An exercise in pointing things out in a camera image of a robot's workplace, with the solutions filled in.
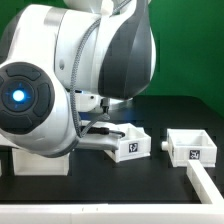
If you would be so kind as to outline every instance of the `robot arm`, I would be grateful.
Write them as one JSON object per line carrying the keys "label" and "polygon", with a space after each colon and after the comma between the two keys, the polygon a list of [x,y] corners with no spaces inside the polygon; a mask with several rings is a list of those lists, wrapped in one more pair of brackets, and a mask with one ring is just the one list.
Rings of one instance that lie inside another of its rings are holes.
{"label": "robot arm", "polygon": [[148,85],[155,64],[148,1],[126,2],[118,15],[31,5],[16,17],[9,46],[7,31],[0,45],[0,133],[6,139],[31,153],[60,156],[80,144],[67,89],[129,99]]}

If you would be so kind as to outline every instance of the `blue led light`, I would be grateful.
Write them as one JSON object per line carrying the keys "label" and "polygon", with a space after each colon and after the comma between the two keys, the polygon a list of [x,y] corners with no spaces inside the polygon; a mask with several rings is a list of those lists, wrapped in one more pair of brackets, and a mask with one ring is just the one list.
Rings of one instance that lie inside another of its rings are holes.
{"label": "blue led light", "polygon": [[16,102],[21,102],[25,99],[25,94],[22,90],[16,90],[12,97]]}

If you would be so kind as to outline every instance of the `green wall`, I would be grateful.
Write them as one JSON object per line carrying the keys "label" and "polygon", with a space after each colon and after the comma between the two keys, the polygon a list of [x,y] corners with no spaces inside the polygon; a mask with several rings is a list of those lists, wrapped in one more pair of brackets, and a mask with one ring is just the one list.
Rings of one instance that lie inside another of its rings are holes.
{"label": "green wall", "polygon": [[[0,35],[28,4],[65,7],[63,0],[0,1]],[[149,9],[157,64],[142,94],[196,96],[224,116],[224,1],[152,0]]]}

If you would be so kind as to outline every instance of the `white plastic housing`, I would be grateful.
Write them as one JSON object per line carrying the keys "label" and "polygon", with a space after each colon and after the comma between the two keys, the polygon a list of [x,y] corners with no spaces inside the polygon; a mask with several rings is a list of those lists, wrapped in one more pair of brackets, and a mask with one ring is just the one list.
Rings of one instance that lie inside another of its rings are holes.
{"label": "white plastic housing", "polygon": [[215,167],[217,147],[204,130],[167,129],[162,149],[169,152],[174,167],[187,166],[189,159]]}
{"label": "white plastic housing", "polygon": [[45,158],[13,149],[13,168],[16,176],[63,175],[69,170],[69,154],[58,158]]}
{"label": "white plastic housing", "polygon": [[132,124],[117,125],[117,128],[125,133],[125,137],[118,142],[118,150],[105,150],[116,163],[150,156],[151,137],[145,134],[143,128],[136,128]]}

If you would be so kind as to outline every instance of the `white box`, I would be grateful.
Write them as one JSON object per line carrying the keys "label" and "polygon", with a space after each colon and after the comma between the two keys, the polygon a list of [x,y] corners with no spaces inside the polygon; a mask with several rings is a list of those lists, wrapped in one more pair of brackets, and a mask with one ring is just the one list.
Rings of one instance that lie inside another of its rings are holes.
{"label": "white box", "polygon": [[217,147],[205,130],[167,129],[167,141],[162,143],[174,167],[187,166],[196,159],[204,167],[215,167]]}
{"label": "white box", "polygon": [[143,128],[136,128],[132,124],[117,125],[118,130],[125,133],[119,140],[119,149],[105,152],[116,162],[150,156],[151,137],[145,134]]}
{"label": "white box", "polygon": [[45,158],[19,149],[13,149],[12,154],[16,176],[68,175],[69,154],[58,158]]}

